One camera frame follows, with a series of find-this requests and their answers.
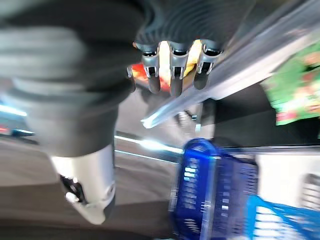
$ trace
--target store shelf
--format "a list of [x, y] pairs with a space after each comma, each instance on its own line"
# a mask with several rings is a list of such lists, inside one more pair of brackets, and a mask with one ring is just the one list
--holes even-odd
[[250, 42], [231, 49], [212, 70], [205, 89], [190, 86], [181, 96], [168, 99], [141, 121], [150, 129], [208, 98], [219, 100], [243, 90], [266, 79], [290, 56], [319, 40], [320, 1], [308, 0]]

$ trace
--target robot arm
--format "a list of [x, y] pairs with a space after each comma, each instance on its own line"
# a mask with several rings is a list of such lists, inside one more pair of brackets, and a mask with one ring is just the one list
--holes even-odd
[[[128, 66], [142, 59], [150, 89], [158, 92], [158, 44], [170, 41], [171, 92], [178, 96], [191, 43], [206, 39], [206, 46], [220, 52], [252, 5], [252, 0], [0, 1], [0, 75], [14, 84], [4, 100], [27, 113], [66, 199], [89, 222], [101, 224], [115, 204], [113, 141], [118, 105], [133, 89]], [[214, 59], [202, 59], [208, 69], [198, 72], [207, 74]]]

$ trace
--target blue plastic basket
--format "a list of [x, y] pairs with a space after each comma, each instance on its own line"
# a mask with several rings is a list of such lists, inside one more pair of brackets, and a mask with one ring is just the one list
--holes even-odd
[[249, 239], [261, 240], [319, 240], [320, 212], [250, 196], [246, 235]]
[[248, 195], [257, 194], [258, 167], [221, 152], [203, 138], [184, 147], [169, 211], [182, 240], [243, 236]]

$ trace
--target metal rail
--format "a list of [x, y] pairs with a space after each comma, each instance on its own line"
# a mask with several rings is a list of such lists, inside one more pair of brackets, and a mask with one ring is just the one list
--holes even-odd
[[313, 146], [257, 146], [257, 147], [222, 147], [230, 154], [248, 155], [320, 155], [320, 145]]
[[153, 128], [191, 105], [219, 100], [267, 78], [290, 56], [320, 40], [320, 1], [308, 0], [222, 60], [203, 90], [193, 86], [170, 98], [141, 122]]

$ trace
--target green package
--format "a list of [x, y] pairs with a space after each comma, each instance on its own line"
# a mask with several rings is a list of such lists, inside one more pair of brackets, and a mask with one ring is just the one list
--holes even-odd
[[276, 124], [320, 117], [320, 42], [297, 53], [261, 85]]

